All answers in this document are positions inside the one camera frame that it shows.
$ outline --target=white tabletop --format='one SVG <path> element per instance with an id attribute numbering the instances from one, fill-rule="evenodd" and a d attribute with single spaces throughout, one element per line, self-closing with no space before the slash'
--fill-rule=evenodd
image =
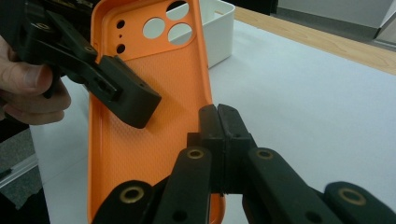
<path id="1" fill-rule="evenodd" d="M 239 21 L 233 34 L 233 55 L 209 70 L 214 103 L 236 108 L 309 186 L 351 182 L 395 211 L 396 76 Z M 51 223 L 86 223 L 88 93 L 64 82 L 64 120 L 31 131 Z M 247 223 L 239 196 L 223 223 Z"/>

